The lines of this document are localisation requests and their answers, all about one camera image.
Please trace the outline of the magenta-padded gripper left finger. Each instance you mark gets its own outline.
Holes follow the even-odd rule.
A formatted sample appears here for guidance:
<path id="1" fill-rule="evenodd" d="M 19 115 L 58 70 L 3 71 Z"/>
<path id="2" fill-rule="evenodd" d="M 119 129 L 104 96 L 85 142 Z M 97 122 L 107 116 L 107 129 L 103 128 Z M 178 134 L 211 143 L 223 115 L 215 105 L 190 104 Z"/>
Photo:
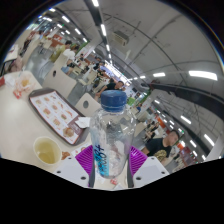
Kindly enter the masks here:
<path id="1" fill-rule="evenodd" d="M 65 158 L 54 174 L 84 188 L 92 188 L 95 182 L 92 146 L 88 146 L 76 156 Z"/>

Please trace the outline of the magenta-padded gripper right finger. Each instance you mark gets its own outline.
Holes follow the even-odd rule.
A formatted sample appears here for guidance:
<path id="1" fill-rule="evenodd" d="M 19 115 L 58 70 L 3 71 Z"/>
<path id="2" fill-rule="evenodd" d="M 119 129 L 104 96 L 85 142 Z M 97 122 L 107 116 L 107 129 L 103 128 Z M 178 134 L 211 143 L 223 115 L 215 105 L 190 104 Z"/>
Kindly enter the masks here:
<path id="1" fill-rule="evenodd" d="M 148 157 L 139 149 L 131 147 L 127 168 L 127 184 L 129 188 L 143 187 L 168 174 L 169 172 L 156 157 Z"/>

